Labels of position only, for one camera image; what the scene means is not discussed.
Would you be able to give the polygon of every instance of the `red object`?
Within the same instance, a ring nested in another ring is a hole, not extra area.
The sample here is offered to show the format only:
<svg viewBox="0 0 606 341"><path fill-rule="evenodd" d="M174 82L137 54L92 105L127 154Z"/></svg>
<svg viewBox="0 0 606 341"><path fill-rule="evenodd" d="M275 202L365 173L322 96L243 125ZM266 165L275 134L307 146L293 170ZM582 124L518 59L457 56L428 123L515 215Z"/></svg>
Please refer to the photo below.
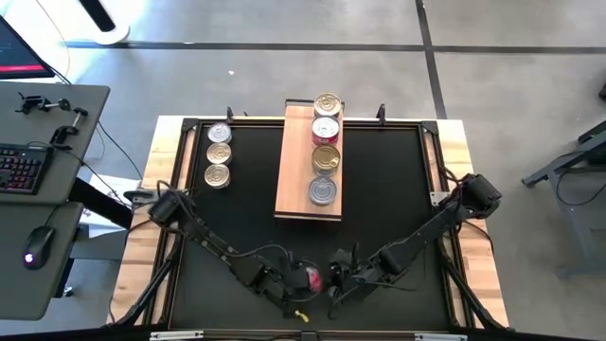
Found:
<svg viewBox="0 0 606 341"><path fill-rule="evenodd" d="M310 290L314 293L320 293L322 291L322 277L320 272L312 267L306 267L307 277L310 282Z"/></svg>
<svg viewBox="0 0 606 341"><path fill-rule="evenodd" d="M0 72L14 72L14 71L44 71L45 69L41 65L9 65L0 66Z"/></svg>
<svg viewBox="0 0 606 341"><path fill-rule="evenodd" d="M312 122L312 141L316 146L334 144L339 139L339 121L335 117L316 117Z"/></svg>

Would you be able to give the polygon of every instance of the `gray desk surface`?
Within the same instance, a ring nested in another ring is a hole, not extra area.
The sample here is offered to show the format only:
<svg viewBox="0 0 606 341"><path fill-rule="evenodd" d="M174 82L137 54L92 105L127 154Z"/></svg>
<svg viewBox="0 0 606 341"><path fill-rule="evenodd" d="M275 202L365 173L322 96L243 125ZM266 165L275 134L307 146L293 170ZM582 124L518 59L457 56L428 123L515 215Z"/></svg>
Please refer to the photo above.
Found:
<svg viewBox="0 0 606 341"><path fill-rule="evenodd" d="M49 225L55 228L50 257L39 270L21 261L26 238L45 224L54 206L1 205L0 319L40 319L57 291L71 251L83 205L68 203L57 210Z"/></svg>
<svg viewBox="0 0 606 341"><path fill-rule="evenodd" d="M33 109L29 115L15 113L24 96L45 96L51 102L67 99L72 107L88 111L78 123L78 135L67 137L70 151L82 159L95 132L110 89L96 85L63 85L0 81L0 143L27 144L31 141L48 143L57 128L71 125L76 118L59 108L49 112ZM37 195L0 194L0 203L60 204L64 203L74 184L80 161L66 153L54 152L50 167Z"/></svg>

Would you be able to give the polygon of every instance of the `yellow object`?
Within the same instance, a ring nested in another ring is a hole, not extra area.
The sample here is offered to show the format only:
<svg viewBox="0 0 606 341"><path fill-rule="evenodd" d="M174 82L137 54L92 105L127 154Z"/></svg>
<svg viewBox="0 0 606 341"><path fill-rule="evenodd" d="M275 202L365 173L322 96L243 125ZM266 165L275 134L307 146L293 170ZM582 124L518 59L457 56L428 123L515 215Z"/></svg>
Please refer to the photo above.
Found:
<svg viewBox="0 0 606 341"><path fill-rule="evenodd" d="M301 317L301 319L303 320L303 322L305 323L310 323L310 318L307 317L305 314L299 312L299 311L294 311L294 314L298 317Z"/></svg>

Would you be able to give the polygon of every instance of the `monitor screen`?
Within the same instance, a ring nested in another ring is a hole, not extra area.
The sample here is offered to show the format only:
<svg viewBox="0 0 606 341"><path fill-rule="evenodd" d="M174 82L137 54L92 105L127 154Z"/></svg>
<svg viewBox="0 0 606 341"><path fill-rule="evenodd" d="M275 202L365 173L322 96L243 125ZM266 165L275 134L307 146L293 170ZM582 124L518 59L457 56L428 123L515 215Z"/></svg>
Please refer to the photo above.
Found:
<svg viewBox="0 0 606 341"><path fill-rule="evenodd" d="M0 16L0 80L54 76L50 67Z"/></svg>

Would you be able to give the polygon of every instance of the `black metal frame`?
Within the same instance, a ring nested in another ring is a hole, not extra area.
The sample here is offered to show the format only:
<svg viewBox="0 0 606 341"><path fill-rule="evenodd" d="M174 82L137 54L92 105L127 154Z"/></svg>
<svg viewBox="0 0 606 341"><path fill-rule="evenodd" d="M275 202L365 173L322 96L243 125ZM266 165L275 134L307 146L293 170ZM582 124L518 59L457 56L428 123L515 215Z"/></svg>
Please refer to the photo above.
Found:
<svg viewBox="0 0 606 341"><path fill-rule="evenodd" d="M300 100L300 99L287 99L287 103L290 101L298 101L298 102L304 102L304 103L308 102L308 101ZM204 128L204 126L209 126L209 125L212 125L212 124L222 121L222 120L223 120L222 118L185 118L184 119L182 127L181 127L181 134L179 137L179 143L178 143L178 147L177 147L177 154L175 157L175 163L174 163L174 167L173 167L172 177L170 179L170 184L172 186L174 186L174 187L178 186L179 175L181 174L183 167L188 167L186 188L189 188L191 186L191 184L194 183L194 181L196 180L196 176L198 175L197 171L196 171L198 164L199 164L198 161L199 161L199 158L201 157L200 153L198 153L197 149L200 146L200 138L202 136L203 128ZM279 118L278 119L270 119L270 118L269 119L255 119L255 120L237 120L236 119L236 120L232 120L232 122L230 124L233 127L268 126L268 125L282 127L284 125L284 120L279 119ZM428 190L428 192L436 190L433 185L433 175L431 173L431 169L430 169L430 165L429 165L429 154L428 153L431 153L431 151L429 151L427 149L427 146L425 143L425 135L430 134L433 145L434 145L433 153L436 154L435 157L436 157L437 166L438 166L438 168L444 167L441 145L439 142L439 133L438 133L438 129L437 129L437 124L434 121L417 121L417 122L415 122L415 121L389 121L389 120L382 120L382 119L377 120L377 121L346 120L344 122L344 129L345 128L354 128L354 129L355 128L377 128L377 129L381 129L381 128L406 129L406 128L408 128L408 129L417 130L418 134L419 134L419 142L420 142L420 145L422 148L422 154L423 154L423 167L425 168L425 173L427 174L427 178L426 178L427 179L427 182L426 182L427 190ZM189 159L189 165L183 165L183 158L184 158L185 148L186 148L186 144L187 144L187 137L191 131L194 131L192 154L191 154L191 158ZM446 181L444 174L440 173L438 180L439 180L439 183L441 184L441 189L447 190L448 183ZM451 234L452 234L452 236L454 236L454 238L450 238L451 247L453 249L453 254L454 254L454 266L458 270L459 274L461 274L461 276L463 278L465 278L460 243L458 241L458 238L455 237L456 235L455 235L454 230L451 231ZM165 231L162 231L160 234L160 239L158 241L158 248L156 250L156 256L155 256L155 260L154 260L154 264L153 264L153 268L152 268L153 275L158 272L160 266L162 265L162 263L164 261L167 240L168 240L168 233L166 233ZM177 283L176 283L177 276L178 276L179 268L180 268L180 264L181 264L181 256L182 256L183 249L185 246L185 241L181 238L177 238L175 240L175 242L179 243L178 247L181 248L181 250L180 250L181 252L179 252L178 256L176 256L177 257L176 267L173 268L169 273L169 280L167 283L167 292L165 295L165 301L163 303L162 313L161 313L161 315L159 317L159 321L158 321L159 323L163 323L163 324L164 323L169 324L170 319L171 319L174 295L175 295L176 285L177 285ZM442 251L440 248L440 243L442 243L442 241L436 242L436 250L438 252L439 258L442 259ZM456 319L456 315L455 315L455 306L454 306L452 290L451 290L451 286L450 286L450 282L449 282L449 275L444 266L441 267L441 273L442 273L442 278L443 278L443 283L444 283L444 291L445 291L445 295L446 295L446 302L445 302L446 309L448 312L448 316L450 317L451 325L459 326L458 321ZM472 327L474 327L474 319L473 319L472 310L470 309L469 305L467 304L467 302L465 300L463 300L463 304L464 304L464 315L465 315L466 325L468 327L472 328ZM152 323L152 312L153 312L154 306L155 306L155 296L151 298L150 304L147 306L147 308L143 314L143 324Z"/></svg>

